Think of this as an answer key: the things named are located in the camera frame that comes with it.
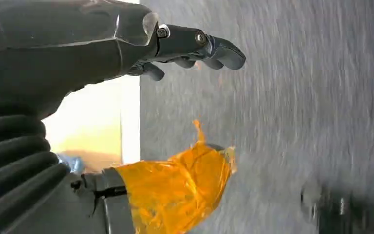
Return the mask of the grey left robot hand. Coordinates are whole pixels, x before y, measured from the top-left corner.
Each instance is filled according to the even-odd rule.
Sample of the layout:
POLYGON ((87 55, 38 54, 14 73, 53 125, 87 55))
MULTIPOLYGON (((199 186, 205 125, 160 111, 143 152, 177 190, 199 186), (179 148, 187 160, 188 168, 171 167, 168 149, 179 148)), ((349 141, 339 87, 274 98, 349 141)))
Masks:
POLYGON ((159 24, 118 0, 0 0, 0 234, 132 234, 122 177, 73 174, 42 120, 69 93, 123 75, 161 80, 156 62, 242 68, 233 43, 159 24))

